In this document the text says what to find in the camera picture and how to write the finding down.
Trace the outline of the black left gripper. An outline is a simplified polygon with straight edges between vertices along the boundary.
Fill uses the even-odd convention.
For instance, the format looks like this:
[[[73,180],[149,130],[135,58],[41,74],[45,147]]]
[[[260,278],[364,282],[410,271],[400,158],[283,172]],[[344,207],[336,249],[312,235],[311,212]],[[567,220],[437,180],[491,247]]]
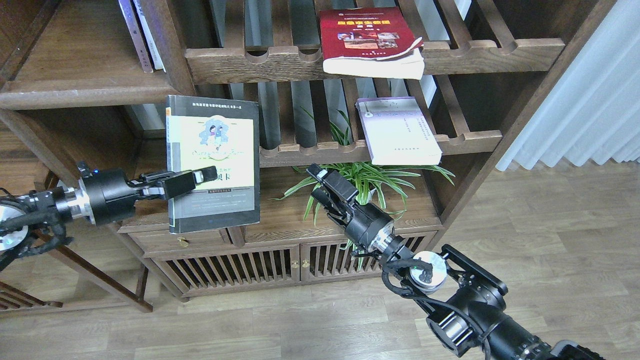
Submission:
[[[215,166],[142,173],[131,181],[121,168],[91,170],[85,161],[79,161],[77,168],[82,175],[77,189],[78,215],[97,226],[134,216],[135,203],[139,200],[176,198],[218,178]]]

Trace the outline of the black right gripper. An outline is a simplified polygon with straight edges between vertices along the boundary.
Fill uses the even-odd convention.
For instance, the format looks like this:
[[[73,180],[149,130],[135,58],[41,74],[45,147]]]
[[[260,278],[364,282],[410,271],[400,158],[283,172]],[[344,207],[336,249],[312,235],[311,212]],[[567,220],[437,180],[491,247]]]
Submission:
[[[338,171],[327,170],[313,163],[306,172],[327,193],[315,193],[315,200],[327,216],[343,228],[346,237],[366,253],[391,256],[396,250],[394,219],[374,203],[360,205],[355,201],[358,189]]]

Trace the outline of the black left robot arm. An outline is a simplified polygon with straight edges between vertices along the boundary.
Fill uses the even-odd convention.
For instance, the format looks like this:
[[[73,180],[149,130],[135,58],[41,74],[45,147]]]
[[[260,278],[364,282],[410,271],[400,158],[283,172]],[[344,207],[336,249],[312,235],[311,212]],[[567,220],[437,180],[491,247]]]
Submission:
[[[15,259],[41,255],[70,244],[66,224],[79,218],[96,226],[121,221],[135,214],[143,199],[172,199],[187,194],[201,183],[217,178],[209,166],[182,172],[158,171],[128,180],[120,168],[90,170],[78,164],[82,178],[78,187],[55,187],[41,192],[1,198],[1,268]]]

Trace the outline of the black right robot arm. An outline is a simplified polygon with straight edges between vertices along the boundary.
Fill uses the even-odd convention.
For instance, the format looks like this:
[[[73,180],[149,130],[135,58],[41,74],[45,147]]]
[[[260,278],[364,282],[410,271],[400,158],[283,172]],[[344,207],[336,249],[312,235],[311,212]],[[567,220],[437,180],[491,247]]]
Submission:
[[[394,221],[382,209],[356,201],[358,190],[334,170],[311,164],[307,173],[320,187],[311,193],[327,216],[356,246],[382,267],[382,282],[411,299],[443,346],[462,357],[480,346],[487,360],[599,360],[601,355],[573,341],[550,346],[505,313],[503,281],[449,244],[441,252],[415,253],[394,234]]]

